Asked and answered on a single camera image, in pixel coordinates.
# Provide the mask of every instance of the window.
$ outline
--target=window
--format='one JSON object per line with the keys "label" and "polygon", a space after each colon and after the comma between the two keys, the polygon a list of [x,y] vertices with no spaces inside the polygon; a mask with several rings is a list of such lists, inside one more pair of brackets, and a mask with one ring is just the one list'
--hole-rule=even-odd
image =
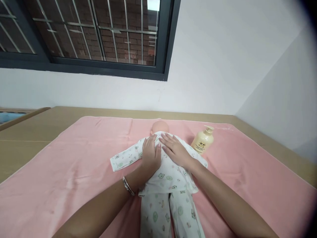
{"label": "window", "polygon": [[0,0],[0,67],[166,81],[180,0]]}

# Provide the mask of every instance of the silver bangle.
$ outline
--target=silver bangle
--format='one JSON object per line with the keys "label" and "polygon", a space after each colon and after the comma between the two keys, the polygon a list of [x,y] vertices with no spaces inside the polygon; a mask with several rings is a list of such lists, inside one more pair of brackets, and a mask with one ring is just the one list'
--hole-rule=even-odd
{"label": "silver bangle", "polygon": [[127,183],[125,177],[123,176],[122,178],[123,184],[125,186],[125,188],[128,190],[129,193],[131,193],[132,196],[135,195],[135,193],[132,191],[132,189],[130,188],[129,184]]}

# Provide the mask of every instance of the pink towel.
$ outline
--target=pink towel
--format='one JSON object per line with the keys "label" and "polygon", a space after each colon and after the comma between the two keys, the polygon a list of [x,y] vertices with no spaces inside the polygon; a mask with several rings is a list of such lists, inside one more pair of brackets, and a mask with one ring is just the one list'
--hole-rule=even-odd
{"label": "pink towel", "polygon": [[[140,164],[114,173],[109,159],[148,136],[155,121],[79,119],[0,184],[0,237],[52,237],[84,203]],[[165,121],[170,132],[188,144],[204,125],[213,126],[215,140],[203,156],[208,169],[243,197],[281,238],[304,232],[316,199],[312,186],[230,124]],[[199,191],[193,198],[206,237],[232,237],[204,193]],[[140,202],[139,197],[131,198],[102,237],[139,237]]]}

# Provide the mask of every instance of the baby doll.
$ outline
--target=baby doll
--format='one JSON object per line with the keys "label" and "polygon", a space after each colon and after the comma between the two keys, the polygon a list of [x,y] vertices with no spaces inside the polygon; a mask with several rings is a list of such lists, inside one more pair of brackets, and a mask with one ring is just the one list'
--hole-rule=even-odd
{"label": "baby doll", "polygon": [[[169,133],[169,126],[164,121],[153,124],[151,134],[157,135],[155,147],[161,143],[159,138],[164,132]],[[207,167],[207,161],[190,145],[178,136],[176,138],[193,158]],[[139,140],[135,145],[112,157],[110,161],[113,171],[125,168],[142,158],[144,140],[145,138]],[[205,237],[192,198],[192,194],[196,192],[198,189],[192,175],[176,165],[162,150],[160,168],[139,191],[139,196],[142,197],[140,237],[172,237],[171,216],[175,237]]]}

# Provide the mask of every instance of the bald doll head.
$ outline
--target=bald doll head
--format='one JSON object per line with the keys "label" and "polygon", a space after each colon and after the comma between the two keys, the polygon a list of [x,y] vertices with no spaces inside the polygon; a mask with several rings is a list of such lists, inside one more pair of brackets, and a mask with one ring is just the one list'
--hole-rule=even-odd
{"label": "bald doll head", "polygon": [[164,121],[157,121],[152,126],[151,134],[154,134],[158,131],[169,132],[169,126]]}

